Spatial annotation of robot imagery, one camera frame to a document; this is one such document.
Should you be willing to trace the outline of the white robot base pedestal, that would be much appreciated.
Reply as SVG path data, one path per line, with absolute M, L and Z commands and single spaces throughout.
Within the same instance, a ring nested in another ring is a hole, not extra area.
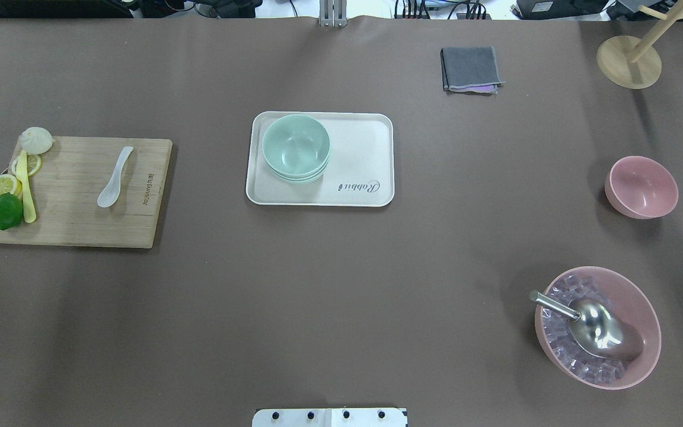
M 252 426 L 407 426 L 407 410 L 396 407 L 263 409 Z

